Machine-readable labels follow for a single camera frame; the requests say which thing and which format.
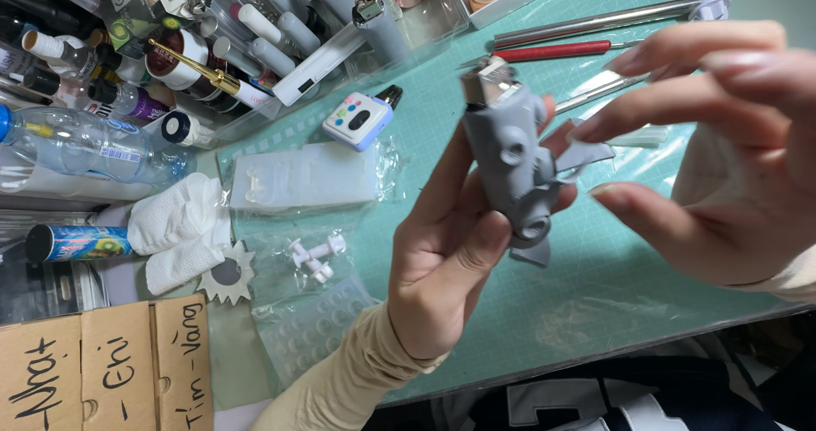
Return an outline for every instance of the cutting mat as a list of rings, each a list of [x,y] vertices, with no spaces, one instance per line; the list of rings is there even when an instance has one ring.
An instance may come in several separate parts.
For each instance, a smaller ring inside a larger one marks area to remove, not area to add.
[[[485,42],[495,33],[659,1],[536,0],[481,31],[465,33],[444,54],[393,80],[405,90],[388,127],[402,146],[405,168],[398,192],[404,199],[384,201],[360,215],[353,233],[353,262],[373,297],[384,299],[387,293],[394,227],[411,209],[464,109],[460,71],[455,67],[484,54]],[[598,32],[569,41],[637,39],[665,24],[670,23]],[[562,100],[600,72],[613,56],[609,53],[516,66],[519,78],[533,91],[551,92]],[[232,161],[239,155],[326,140],[319,132],[320,122],[348,92],[338,92],[222,149],[218,154],[222,176],[230,178]],[[578,116],[588,107],[569,116]],[[558,117],[556,122],[566,118]],[[614,160],[592,165],[578,183],[581,195],[576,204],[553,218],[550,268],[504,259],[488,280],[462,340],[448,360],[433,374],[422,375],[406,388],[392,392],[386,401],[535,370],[785,308],[785,303],[769,295],[721,290],[679,275],[586,196],[589,188],[612,180],[634,180],[668,195],[692,130],[692,125],[674,125],[668,142],[657,149],[618,147]],[[329,214],[294,222],[308,227],[346,223],[348,218],[348,214]],[[233,227],[238,238],[257,232],[272,236],[276,229],[291,228],[292,223],[292,218],[239,215]],[[263,243],[248,246],[252,249]],[[264,288],[265,280],[273,279],[256,280],[254,286]]]

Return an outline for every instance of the water bottle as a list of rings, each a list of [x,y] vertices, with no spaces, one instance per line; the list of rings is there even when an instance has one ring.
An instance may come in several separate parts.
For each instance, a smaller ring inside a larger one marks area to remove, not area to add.
[[[15,153],[62,175],[92,173],[167,188],[196,168],[193,153],[125,122],[66,108],[0,105],[0,139]]]

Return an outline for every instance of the desk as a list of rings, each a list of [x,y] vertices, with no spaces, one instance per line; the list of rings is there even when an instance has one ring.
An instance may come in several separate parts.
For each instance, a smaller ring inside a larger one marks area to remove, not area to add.
[[[658,1],[537,0],[482,31],[464,34],[444,54],[393,81],[405,88],[389,126],[400,136],[405,150],[405,199],[384,202],[367,214],[355,227],[352,240],[363,241],[355,245],[355,264],[374,297],[386,295],[393,227],[411,208],[462,112],[464,101],[454,67],[484,53],[482,44],[497,32]],[[663,24],[599,32],[576,40],[635,39]],[[612,56],[529,62],[517,67],[520,79],[534,91],[550,91],[557,99],[565,99]],[[331,110],[345,93],[222,149],[218,153],[221,171],[228,173],[231,161],[241,154],[277,150],[311,139],[319,121],[309,119],[319,111]],[[281,134],[291,140],[281,142]],[[627,150],[611,163],[594,165],[579,182],[580,192],[608,180],[629,179],[668,194],[689,134],[688,126],[675,126],[668,143],[657,150]],[[769,295],[715,289],[682,277],[585,195],[553,223],[551,268],[541,270],[503,260],[484,288],[454,353],[434,374],[392,392],[386,402],[517,380],[645,343],[799,309]],[[252,232],[271,233],[275,225],[241,220],[233,227],[242,238]],[[195,286],[190,283],[173,295],[188,294]],[[274,384],[260,374],[265,361],[252,330],[249,305],[243,302],[232,308],[211,303],[208,310],[216,410],[269,397]]]

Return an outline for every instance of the blue bottle cap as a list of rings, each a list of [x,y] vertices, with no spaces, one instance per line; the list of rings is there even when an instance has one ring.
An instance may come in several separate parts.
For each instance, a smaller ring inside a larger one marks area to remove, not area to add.
[[[11,128],[11,110],[0,104],[0,141],[3,141]]]

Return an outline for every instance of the gray clay figure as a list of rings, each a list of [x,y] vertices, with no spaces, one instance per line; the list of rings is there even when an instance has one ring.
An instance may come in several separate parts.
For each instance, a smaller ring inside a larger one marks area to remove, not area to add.
[[[493,209],[513,224],[510,247],[525,258],[549,257],[550,214],[558,192],[578,176],[556,176],[556,162],[538,145],[536,128],[547,118],[544,102],[499,57],[485,57],[462,77],[467,110],[464,129]]]

